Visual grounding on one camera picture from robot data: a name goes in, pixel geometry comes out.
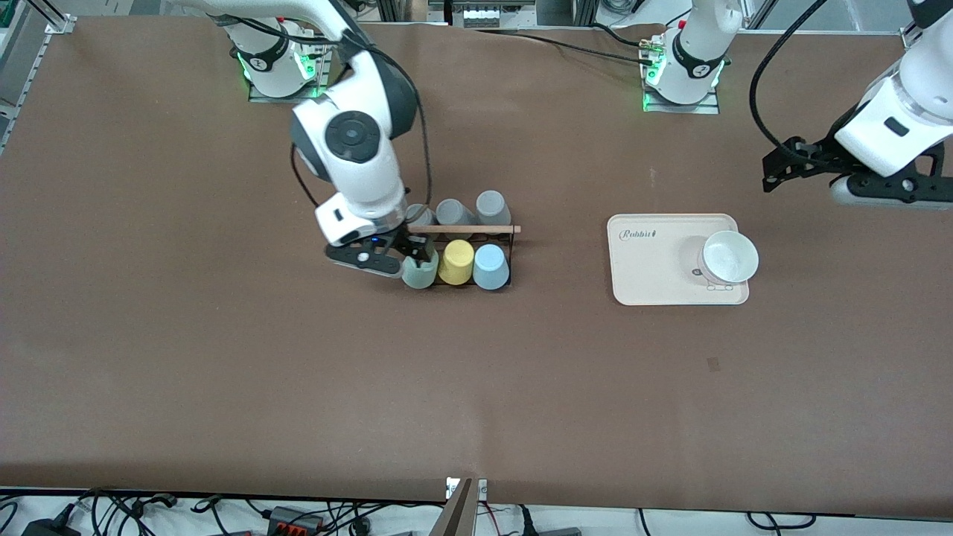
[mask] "brown table surface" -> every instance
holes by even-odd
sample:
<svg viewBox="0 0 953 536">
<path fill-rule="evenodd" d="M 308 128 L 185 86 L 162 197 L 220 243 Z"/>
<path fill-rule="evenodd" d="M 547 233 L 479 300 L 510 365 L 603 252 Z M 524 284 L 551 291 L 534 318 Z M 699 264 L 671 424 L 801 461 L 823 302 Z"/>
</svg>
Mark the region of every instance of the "brown table surface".
<svg viewBox="0 0 953 536">
<path fill-rule="evenodd" d="M 245 102 L 224 32 L 81 19 L 0 160 L 0 482 L 439 500 L 470 473 L 495 502 L 953 516 L 950 215 L 839 207 L 826 178 L 761 192 L 747 92 L 775 36 L 740 36 L 722 114 L 695 116 L 643 113 L 630 64 L 374 34 L 422 90 L 435 201 L 508 198 L 514 286 L 333 266 L 291 107 Z M 764 118 L 821 137 L 901 52 L 795 37 Z M 421 200 L 418 131 L 396 145 Z M 619 213 L 733 216 L 750 300 L 619 305 Z"/>
</svg>

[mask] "wooden stick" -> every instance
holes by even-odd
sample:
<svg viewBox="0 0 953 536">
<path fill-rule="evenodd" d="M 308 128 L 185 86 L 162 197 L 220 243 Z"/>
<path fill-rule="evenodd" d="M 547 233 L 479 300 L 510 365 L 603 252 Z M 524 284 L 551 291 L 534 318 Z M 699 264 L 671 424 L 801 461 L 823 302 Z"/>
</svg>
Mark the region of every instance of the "wooden stick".
<svg viewBox="0 0 953 536">
<path fill-rule="evenodd" d="M 408 225 L 411 233 L 436 235 L 439 233 L 484 233 L 495 235 L 518 235 L 522 233 L 519 225 Z"/>
</svg>

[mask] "yellow cup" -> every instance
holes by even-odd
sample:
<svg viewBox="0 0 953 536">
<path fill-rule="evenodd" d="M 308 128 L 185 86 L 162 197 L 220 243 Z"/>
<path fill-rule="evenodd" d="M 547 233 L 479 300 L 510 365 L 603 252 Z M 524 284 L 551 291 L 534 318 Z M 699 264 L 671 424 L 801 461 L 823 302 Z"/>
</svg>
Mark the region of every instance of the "yellow cup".
<svg viewBox="0 0 953 536">
<path fill-rule="evenodd" d="M 474 247 L 466 240 L 454 240 L 447 244 L 440 256 L 436 274 L 446 283 L 462 285 L 474 272 Z"/>
</svg>

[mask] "power adapter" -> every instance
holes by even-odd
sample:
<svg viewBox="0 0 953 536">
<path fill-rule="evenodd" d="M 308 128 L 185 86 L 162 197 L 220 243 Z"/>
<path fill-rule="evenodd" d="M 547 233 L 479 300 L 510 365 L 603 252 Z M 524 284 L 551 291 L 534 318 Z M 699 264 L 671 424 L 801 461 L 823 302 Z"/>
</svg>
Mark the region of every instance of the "power adapter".
<svg viewBox="0 0 953 536">
<path fill-rule="evenodd" d="M 23 536 L 81 536 L 78 530 L 68 526 L 59 526 L 52 519 L 38 519 L 31 521 L 23 529 Z"/>
<path fill-rule="evenodd" d="M 323 520 L 315 514 L 305 514 L 300 510 L 277 506 L 268 516 L 269 534 L 288 536 L 316 536 Z"/>
</svg>

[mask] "gray cup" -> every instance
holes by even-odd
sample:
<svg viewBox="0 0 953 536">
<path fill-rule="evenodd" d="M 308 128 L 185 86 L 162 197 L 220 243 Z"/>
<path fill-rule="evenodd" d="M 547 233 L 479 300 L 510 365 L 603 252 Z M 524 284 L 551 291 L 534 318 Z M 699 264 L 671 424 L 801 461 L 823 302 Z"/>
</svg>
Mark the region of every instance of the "gray cup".
<svg viewBox="0 0 953 536">
<path fill-rule="evenodd" d="M 424 207 L 420 203 L 414 203 L 413 205 L 407 207 L 407 217 L 414 216 L 420 211 L 423 212 L 417 217 L 417 219 L 414 221 L 409 219 L 407 220 L 408 227 L 415 225 L 436 225 L 436 216 L 434 216 L 434 211 L 430 210 L 428 207 Z"/>
<path fill-rule="evenodd" d="M 476 219 L 480 225 L 509 225 L 510 207 L 506 206 L 503 194 L 487 190 L 476 198 Z"/>
<path fill-rule="evenodd" d="M 436 221 L 440 225 L 477 225 L 477 217 L 456 199 L 444 199 L 436 206 Z M 450 240 L 466 240 L 470 233 L 448 233 Z"/>
</svg>

